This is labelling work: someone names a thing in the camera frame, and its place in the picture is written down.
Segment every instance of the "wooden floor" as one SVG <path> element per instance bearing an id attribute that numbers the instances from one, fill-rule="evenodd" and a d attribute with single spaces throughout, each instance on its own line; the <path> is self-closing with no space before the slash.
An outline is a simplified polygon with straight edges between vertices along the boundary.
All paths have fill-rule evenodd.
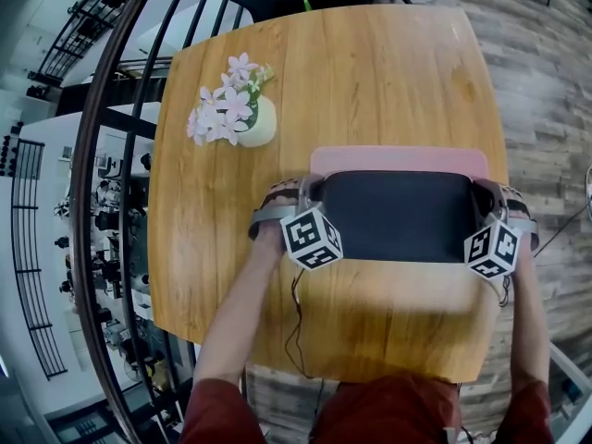
<path id="1" fill-rule="evenodd" d="M 511 184 L 545 241 L 585 202 L 592 164 L 592 14 L 584 0 L 413 0 L 462 7 L 489 66 L 503 121 Z M 592 222 L 581 214 L 536 259 L 552 340 L 592 375 Z M 510 398 L 512 297 L 479 379 L 462 387 L 473 434 L 495 430 Z M 320 381 L 251 367 L 250 402 L 270 442 L 304 442 Z M 328 383 L 324 401 L 335 389 Z M 553 400 L 561 378 L 552 383 Z"/>

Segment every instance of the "red sleeve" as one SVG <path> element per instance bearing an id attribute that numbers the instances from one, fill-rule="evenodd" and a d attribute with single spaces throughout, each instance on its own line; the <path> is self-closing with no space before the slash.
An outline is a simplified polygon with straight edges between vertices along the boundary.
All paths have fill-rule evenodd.
<path id="1" fill-rule="evenodd" d="M 542 381 L 531 383 L 510 401 L 510 408 L 496 436 L 496 444 L 552 444 L 550 411 L 547 384 Z"/>
<path id="2" fill-rule="evenodd" d="M 239 389 L 210 378 L 193 387 L 181 444 L 265 444 L 257 418 Z"/>

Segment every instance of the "railing post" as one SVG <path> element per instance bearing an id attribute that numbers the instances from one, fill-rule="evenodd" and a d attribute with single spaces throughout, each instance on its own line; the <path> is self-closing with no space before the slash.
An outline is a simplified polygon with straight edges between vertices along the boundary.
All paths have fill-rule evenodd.
<path id="1" fill-rule="evenodd" d="M 126 41 L 148 0 L 129 0 L 107 42 L 80 118 L 80 128 L 72 160 L 71 221 L 72 279 L 80 313 L 82 332 L 92 365 L 119 425 L 133 444 L 142 444 L 131 420 L 130 409 L 117 382 L 96 308 L 91 258 L 91 190 L 93 161 L 99 134 L 100 116 L 105 106 L 105 88 L 121 58 Z"/>
<path id="2" fill-rule="evenodd" d="M 154 43 L 146 60 L 146 68 L 142 73 L 142 79 L 136 93 L 134 94 L 134 105 L 131 110 L 131 116 L 140 118 L 142 114 L 142 106 L 144 99 L 146 98 L 146 92 L 148 90 L 148 81 L 154 68 L 154 62 L 158 56 L 158 50 L 165 39 L 168 24 L 175 15 L 175 10 L 180 0 L 172 0 L 168 10 L 166 11 L 163 22 L 158 29 L 158 33 L 154 38 Z M 121 164 L 121 197 L 119 201 L 119 262 L 121 264 L 121 288 L 123 291 L 123 312 L 126 317 L 126 323 L 129 331 L 129 338 L 131 339 L 131 345 L 136 356 L 136 362 L 140 369 L 140 375 L 142 377 L 142 383 L 146 387 L 150 403 L 155 406 L 155 396 L 152 388 L 152 380 L 148 377 L 146 372 L 146 366 L 144 359 L 140 352 L 140 337 L 138 330 L 135 327 L 135 312 L 133 309 L 133 299 L 131 297 L 131 277 L 130 277 L 130 231 L 128 226 L 128 211 L 130 209 L 130 174 L 131 174 L 131 162 L 133 159 L 133 149 L 136 142 L 136 134 L 134 131 L 129 131 L 126 136 L 126 145 L 123 152 L 123 162 Z M 163 438 L 168 442 L 167 433 L 165 431 L 165 424 L 160 411 L 156 414 L 156 419 Z"/>

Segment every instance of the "red shirt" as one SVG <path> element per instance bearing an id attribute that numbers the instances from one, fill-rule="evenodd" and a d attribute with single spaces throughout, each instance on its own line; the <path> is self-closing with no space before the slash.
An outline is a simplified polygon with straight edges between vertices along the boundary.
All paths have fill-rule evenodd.
<path id="1" fill-rule="evenodd" d="M 342 385 L 319 414 L 314 444 L 447 444 L 445 427 L 461 427 L 456 385 L 413 375 Z M 547 385 L 533 382 L 512 398 L 498 444 L 553 442 Z M 265 444 L 257 418 L 230 383 L 207 379 L 191 393 L 182 444 Z"/>

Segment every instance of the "pink flower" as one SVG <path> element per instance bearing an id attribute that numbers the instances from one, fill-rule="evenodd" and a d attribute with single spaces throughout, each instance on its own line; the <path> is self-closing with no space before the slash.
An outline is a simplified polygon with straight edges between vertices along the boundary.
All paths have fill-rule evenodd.
<path id="1" fill-rule="evenodd" d="M 231 136 L 228 137 L 228 141 L 233 145 L 236 145 L 237 141 L 239 140 L 239 137 L 237 137 L 237 133 L 247 131 L 249 129 L 249 127 L 247 127 L 247 124 L 243 121 L 229 120 L 228 116 L 226 120 L 226 128 L 229 129 L 231 132 Z"/>
<path id="2" fill-rule="evenodd" d="M 237 134 L 228 128 L 228 116 L 222 112 L 208 115 L 208 128 L 210 129 L 205 136 L 207 142 L 213 142 L 220 138 L 226 138 L 231 144 L 237 144 Z"/>
<path id="3" fill-rule="evenodd" d="M 250 70 L 257 69 L 259 67 L 258 64 L 249 62 L 249 55 L 246 53 L 242 53 L 238 59 L 232 55 L 228 58 L 228 63 L 230 64 L 230 69 L 228 72 L 230 74 L 239 74 L 239 76 L 241 76 L 244 80 L 249 79 Z"/>
<path id="4" fill-rule="evenodd" d="M 187 120 L 187 136 L 193 138 L 196 144 L 202 146 L 202 137 L 208 131 L 208 118 L 215 114 L 216 109 L 209 104 L 202 104 L 199 108 L 194 108 Z"/>
<path id="5" fill-rule="evenodd" d="M 225 90 L 225 87 L 220 87 L 214 90 L 214 93 L 210 93 L 206 87 L 202 87 L 200 89 L 200 97 L 202 98 L 204 104 L 209 104 L 214 108 L 218 108 L 218 103 L 220 102 L 218 98 L 225 92 Z"/>
<path id="6" fill-rule="evenodd" d="M 226 90 L 228 87 L 236 88 L 237 82 L 239 82 L 239 75 L 238 74 L 228 74 L 222 73 L 220 74 L 220 78 L 222 78 L 222 87 Z"/>
<path id="7" fill-rule="evenodd" d="M 227 110 L 228 119 L 242 118 L 246 120 L 253 114 L 252 109 L 247 106 L 249 98 L 248 92 L 237 93 L 232 87 L 228 87 L 226 89 L 226 100 L 219 101 L 218 106 Z"/>

